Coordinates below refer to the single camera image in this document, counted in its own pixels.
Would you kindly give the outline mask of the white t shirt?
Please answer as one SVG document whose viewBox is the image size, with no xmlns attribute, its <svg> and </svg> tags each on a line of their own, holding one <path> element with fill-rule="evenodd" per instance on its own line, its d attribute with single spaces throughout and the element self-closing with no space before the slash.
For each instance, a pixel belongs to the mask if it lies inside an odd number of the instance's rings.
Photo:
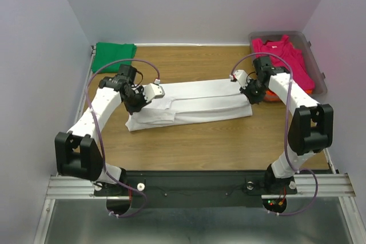
<svg viewBox="0 0 366 244">
<path fill-rule="evenodd" d="M 165 95 L 129 116 L 132 131 L 250 117 L 252 107 L 229 79 L 162 84 Z"/>
</svg>

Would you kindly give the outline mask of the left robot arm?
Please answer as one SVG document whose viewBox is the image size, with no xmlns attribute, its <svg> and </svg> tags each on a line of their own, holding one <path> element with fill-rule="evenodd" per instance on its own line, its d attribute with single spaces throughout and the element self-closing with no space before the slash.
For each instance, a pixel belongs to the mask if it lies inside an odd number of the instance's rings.
<svg viewBox="0 0 366 244">
<path fill-rule="evenodd" d="M 125 169 L 106 162 L 102 129 L 120 105 L 133 114 L 165 95 L 159 76 L 146 86 L 135 84 L 140 71 L 123 60 L 119 63 L 116 75 L 103 77 L 94 98 L 86 98 L 88 107 L 80 119 L 67 132 L 59 132 L 54 140 L 58 174 L 96 185 L 108 184 L 108 189 L 115 195 L 132 187 L 127 184 Z"/>
</svg>

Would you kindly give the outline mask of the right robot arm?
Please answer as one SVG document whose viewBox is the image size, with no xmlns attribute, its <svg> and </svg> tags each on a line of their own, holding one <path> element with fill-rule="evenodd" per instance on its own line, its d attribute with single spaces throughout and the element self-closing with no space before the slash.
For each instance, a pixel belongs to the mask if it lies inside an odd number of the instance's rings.
<svg viewBox="0 0 366 244">
<path fill-rule="evenodd" d="M 263 179 L 264 189 L 270 193 L 288 187 L 308 159 L 331 146 L 334 115 L 331 105 L 320 104 L 296 83 L 290 64 L 284 61 L 276 67 L 273 57 L 270 53 L 256 54 L 252 62 L 255 79 L 236 68 L 230 74 L 250 104 L 262 102 L 266 92 L 272 91 L 286 107 L 284 151 L 268 166 Z"/>
</svg>

